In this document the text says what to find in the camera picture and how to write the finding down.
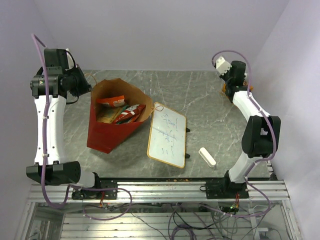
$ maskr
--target table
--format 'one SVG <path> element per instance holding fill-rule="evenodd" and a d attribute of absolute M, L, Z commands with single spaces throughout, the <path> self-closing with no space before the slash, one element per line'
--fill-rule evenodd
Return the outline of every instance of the table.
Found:
<path fill-rule="evenodd" d="M 64 113 L 64 144 L 70 161 L 79 161 L 86 171 L 100 177 L 115 178 L 196 178 L 223 177 L 241 154 L 241 140 L 246 120 L 229 99 L 221 93 L 223 81 L 214 71 L 140 71 L 87 70 L 98 81 L 121 78 L 140 88 L 159 102 L 187 118 L 191 132 L 186 136 L 184 168 L 177 168 L 147 156 L 151 118 L 110 154 L 87 147 L 90 94 L 82 95 L 76 104 L 67 105 Z M 88 76 L 89 83 L 94 80 Z M 206 148 L 217 162 L 209 168 L 198 151 Z M 250 177 L 269 177 L 265 163 L 258 165 Z"/>

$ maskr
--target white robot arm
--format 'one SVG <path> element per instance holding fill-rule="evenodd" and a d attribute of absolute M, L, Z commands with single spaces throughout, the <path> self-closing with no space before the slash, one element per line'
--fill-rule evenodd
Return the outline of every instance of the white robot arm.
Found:
<path fill-rule="evenodd" d="M 26 168 L 26 175 L 41 183 L 41 172 L 44 161 L 43 139 L 47 142 L 47 161 L 45 167 L 45 184 L 73 184 L 92 188 L 98 176 L 93 172 L 81 169 L 77 161 L 69 161 L 64 146 L 63 119 L 67 103 L 67 92 L 79 96 L 91 91 L 91 86 L 72 55 L 65 49 L 44 50 L 46 71 L 49 83 L 49 107 L 46 117 L 46 133 L 43 134 L 44 109 L 46 106 L 45 77 L 43 68 L 30 82 L 32 96 L 37 110 L 38 143 L 34 165 Z"/>
<path fill-rule="evenodd" d="M 239 108 L 247 121 L 241 143 L 242 153 L 235 165 L 228 171 L 230 181 L 241 184 L 245 182 L 245 175 L 251 165 L 261 157 L 268 157 L 273 151 L 272 138 L 263 115 L 272 123 L 277 148 L 281 121 L 279 117 L 271 116 L 262 109 L 251 92 L 248 95 L 247 87 L 243 84 L 247 77 L 244 62 L 233 61 L 230 64 L 223 56 L 220 56 L 214 66 L 220 73 L 220 77 L 225 80 L 225 94 Z"/>

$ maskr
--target white eraser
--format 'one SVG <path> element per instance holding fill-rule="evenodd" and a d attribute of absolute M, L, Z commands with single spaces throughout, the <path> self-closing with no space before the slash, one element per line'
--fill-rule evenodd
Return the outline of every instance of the white eraser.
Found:
<path fill-rule="evenodd" d="M 206 161 L 210 168 L 213 168 L 217 163 L 210 153 L 204 147 L 200 148 L 199 154 Z"/>

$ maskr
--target red paper bag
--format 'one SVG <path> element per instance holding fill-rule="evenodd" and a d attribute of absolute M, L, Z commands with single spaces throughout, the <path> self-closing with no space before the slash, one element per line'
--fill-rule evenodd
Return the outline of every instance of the red paper bag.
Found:
<path fill-rule="evenodd" d="M 145 109 L 135 122 L 112 124 L 97 122 L 97 116 L 103 108 L 96 99 L 113 98 L 124 95 L 124 101 L 129 105 L 144 104 Z M 106 154 L 121 144 L 134 132 L 152 112 L 152 99 L 139 88 L 120 78 L 103 80 L 94 86 L 91 92 L 90 119 L 86 146 Z"/>

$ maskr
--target whiteboard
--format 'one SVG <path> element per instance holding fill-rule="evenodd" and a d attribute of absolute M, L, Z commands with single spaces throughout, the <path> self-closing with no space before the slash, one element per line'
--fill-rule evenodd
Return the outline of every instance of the whiteboard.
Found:
<path fill-rule="evenodd" d="M 147 155 L 182 169 L 185 167 L 187 119 L 158 102 L 154 103 L 154 108 Z"/>

